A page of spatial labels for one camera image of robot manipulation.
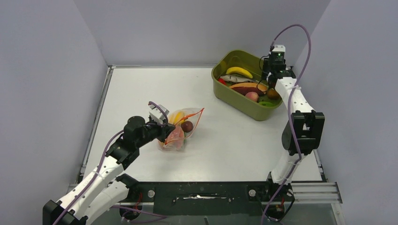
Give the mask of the peach fruit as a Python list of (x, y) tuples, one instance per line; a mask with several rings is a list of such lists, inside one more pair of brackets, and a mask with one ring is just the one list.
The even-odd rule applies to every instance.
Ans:
[(158, 141), (158, 149), (161, 151), (166, 151), (168, 150), (168, 147), (165, 143)]

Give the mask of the watermelon slice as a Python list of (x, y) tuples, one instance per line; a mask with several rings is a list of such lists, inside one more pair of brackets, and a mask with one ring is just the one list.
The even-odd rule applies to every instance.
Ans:
[(169, 150), (182, 150), (184, 145), (184, 131), (180, 126), (176, 126), (176, 128), (169, 134), (167, 138), (166, 147)]

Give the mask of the yellow bell pepper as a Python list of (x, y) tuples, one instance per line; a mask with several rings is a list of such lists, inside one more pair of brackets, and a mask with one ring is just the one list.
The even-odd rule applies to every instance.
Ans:
[(177, 110), (171, 113), (168, 117), (168, 122), (173, 125), (180, 125), (181, 123), (185, 122), (186, 113), (182, 110)]

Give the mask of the dark purple plum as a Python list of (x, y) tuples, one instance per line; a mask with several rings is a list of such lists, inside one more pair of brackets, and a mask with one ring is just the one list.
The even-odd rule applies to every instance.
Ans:
[(184, 121), (183, 123), (181, 123), (181, 129), (185, 132), (185, 133), (190, 133), (193, 130), (193, 123), (191, 121)]

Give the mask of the clear zip bag orange zipper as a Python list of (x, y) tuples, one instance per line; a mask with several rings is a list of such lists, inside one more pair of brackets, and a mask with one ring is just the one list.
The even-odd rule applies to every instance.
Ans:
[(197, 128), (204, 109), (184, 108), (169, 114), (168, 122), (176, 128), (165, 142), (158, 141), (158, 148), (162, 151), (183, 151), (185, 143)]

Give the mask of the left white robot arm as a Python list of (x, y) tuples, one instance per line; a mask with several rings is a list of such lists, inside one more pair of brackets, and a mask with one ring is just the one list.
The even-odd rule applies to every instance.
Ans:
[(124, 171), (139, 156), (139, 149), (175, 130), (170, 123), (148, 122), (140, 116), (128, 119), (123, 130), (107, 143), (99, 164), (58, 201), (43, 207), (44, 225), (90, 225), (113, 205), (126, 199), (138, 181)]

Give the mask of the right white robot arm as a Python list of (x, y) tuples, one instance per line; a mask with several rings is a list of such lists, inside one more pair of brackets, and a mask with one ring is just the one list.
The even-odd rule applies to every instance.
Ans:
[(291, 183), (301, 161), (319, 147), (325, 116), (311, 107), (296, 76), (286, 70), (283, 52), (270, 52), (263, 65), (263, 77), (279, 94), (288, 111), (288, 122), (282, 133), (285, 153), (270, 173), (272, 182), (264, 187), (265, 196), (276, 200), (283, 193), (281, 185)]

